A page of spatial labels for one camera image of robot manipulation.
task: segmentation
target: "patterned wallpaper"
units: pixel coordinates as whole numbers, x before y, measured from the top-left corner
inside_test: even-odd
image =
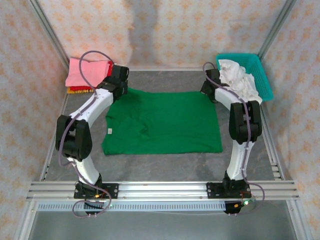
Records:
[[[0,239],[13,238],[39,179],[67,76],[26,0],[0,4]]]
[[[320,5],[298,0],[263,61],[274,100],[270,127],[320,240]]]
[[[217,53],[258,53],[285,0],[39,3],[70,57],[94,49],[130,67],[199,68]]]

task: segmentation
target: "pink towel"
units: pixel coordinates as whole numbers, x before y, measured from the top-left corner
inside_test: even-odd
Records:
[[[81,69],[85,78],[92,86],[98,86],[108,74],[108,61],[92,61],[82,60]],[[70,58],[69,74],[65,80],[66,87],[88,86],[81,77],[79,71],[79,59]]]

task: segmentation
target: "purple cable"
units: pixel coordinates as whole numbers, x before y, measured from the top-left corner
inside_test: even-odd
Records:
[[[58,163],[59,163],[59,165],[60,165],[61,167],[66,167],[66,166],[72,164],[73,167],[74,167],[74,170],[75,170],[75,172],[76,172],[76,174],[78,175],[79,178],[81,178],[81,179],[82,179],[87,185],[89,185],[90,187],[92,187],[92,188],[94,188],[94,189],[97,189],[97,190],[99,190],[99,191],[104,192],[104,193],[109,197],[109,203],[107,204],[107,206],[106,206],[103,210],[101,210],[100,212],[94,214],[94,215],[97,217],[98,215],[102,214],[103,212],[105,212],[105,211],[109,208],[109,206],[110,206],[110,204],[111,204],[111,201],[112,201],[112,199],[111,199],[112,197],[111,197],[110,193],[107,192],[105,189],[102,189],[102,188],[100,188],[100,187],[97,187],[97,186],[91,184],[89,181],[87,181],[87,180],[84,178],[84,176],[79,172],[79,170],[78,170],[78,168],[77,168],[77,164],[76,164],[75,161],[69,161],[69,162],[67,162],[67,163],[62,163],[62,150],[63,150],[64,144],[65,144],[66,136],[67,136],[67,134],[68,134],[68,131],[69,131],[71,125],[75,122],[75,120],[76,120],[84,111],[86,111],[88,108],[90,108],[90,107],[92,106],[92,104],[94,104],[94,102],[96,101],[96,99],[97,99],[97,97],[98,97],[98,94],[97,94],[97,91],[96,91],[95,87],[92,86],[92,84],[86,79],[86,77],[84,76],[84,74],[83,74],[83,72],[82,72],[82,68],[81,68],[82,60],[84,59],[84,57],[85,57],[87,54],[90,54],[90,53],[98,53],[98,54],[101,54],[101,55],[105,56],[107,59],[109,59],[109,60],[112,62],[112,65],[115,64],[115,62],[114,62],[108,55],[104,54],[104,53],[101,52],[101,51],[90,50],[90,51],[85,52],[85,53],[80,57],[80,60],[79,60],[79,71],[80,71],[80,75],[81,75],[81,77],[83,78],[83,80],[89,85],[89,87],[93,90],[94,98],[93,98],[93,100],[92,100],[87,106],[85,106],[77,115],[75,115],[74,118],[71,119],[71,121],[69,122],[69,124],[66,126],[66,128],[65,128],[65,130],[64,130],[64,132],[63,132],[63,134],[62,134],[61,142],[60,142],[60,146],[59,146]],[[76,205],[79,204],[79,203],[92,203],[92,201],[88,201],[88,200],[80,200],[80,201],[77,201],[77,202],[73,205],[73,207],[72,207],[72,213],[73,213],[73,215],[76,216],[77,218],[80,218],[80,219],[90,218],[90,217],[91,217],[91,214],[85,215],[85,216],[78,216],[78,215],[76,215],[76,213],[75,213],[75,207],[76,207]]]
[[[253,210],[251,210],[251,211],[246,211],[246,212],[241,212],[241,213],[235,213],[235,214],[233,214],[233,215],[237,216],[237,215],[245,215],[245,214],[253,213],[253,212],[255,212],[256,210],[258,210],[259,208],[262,207],[262,205],[263,205],[263,203],[264,203],[264,201],[265,201],[266,193],[265,193],[265,190],[263,189],[263,187],[260,186],[259,184],[254,183],[254,182],[249,182],[249,181],[247,181],[247,177],[245,177],[245,174],[244,174],[246,157],[247,157],[247,154],[248,154],[248,147],[249,147],[249,143],[250,143],[250,139],[251,139],[250,118],[249,118],[248,107],[247,107],[246,102],[245,102],[238,94],[236,94],[234,91],[232,91],[232,90],[230,90],[230,89],[227,89],[226,87],[223,87],[223,86],[215,83],[213,80],[210,79],[210,77],[208,77],[208,75],[207,75],[207,73],[206,73],[206,70],[205,70],[205,66],[206,66],[207,64],[210,64],[210,65],[212,65],[214,68],[216,68],[215,65],[214,65],[212,62],[207,61],[206,63],[204,63],[203,66],[202,66],[202,70],[203,70],[204,73],[205,73],[205,78],[206,78],[210,83],[212,83],[213,85],[217,86],[218,88],[223,89],[223,90],[231,93],[232,95],[234,95],[236,98],[238,98],[238,99],[240,100],[240,102],[241,102],[241,103],[243,104],[243,106],[244,106],[246,127],[247,127],[247,131],[248,131],[248,140],[246,141],[246,144],[245,144],[243,161],[242,161],[242,165],[241,165],[241,174],[242,174],[243,180],[244,180],[247,184],[257,186],[258,188],[261,189],[261,191],[262,191],[262,200],[261,200],[261,203],[260,203],[256,208],[254,208]]]

